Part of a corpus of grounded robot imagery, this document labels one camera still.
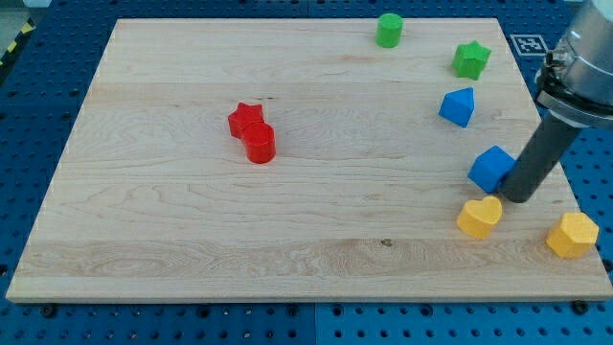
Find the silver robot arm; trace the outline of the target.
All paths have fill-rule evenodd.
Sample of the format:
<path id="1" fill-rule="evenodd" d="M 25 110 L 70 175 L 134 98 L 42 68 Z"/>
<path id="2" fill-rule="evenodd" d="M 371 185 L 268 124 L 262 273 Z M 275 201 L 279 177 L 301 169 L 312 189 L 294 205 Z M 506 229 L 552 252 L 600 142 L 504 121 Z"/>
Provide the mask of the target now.
<path id="1" fill-rule="evenodd" d="M 557 116 L 612 128 L 612 0 L 583 2 L 536 81 L 537 101 Z"/>

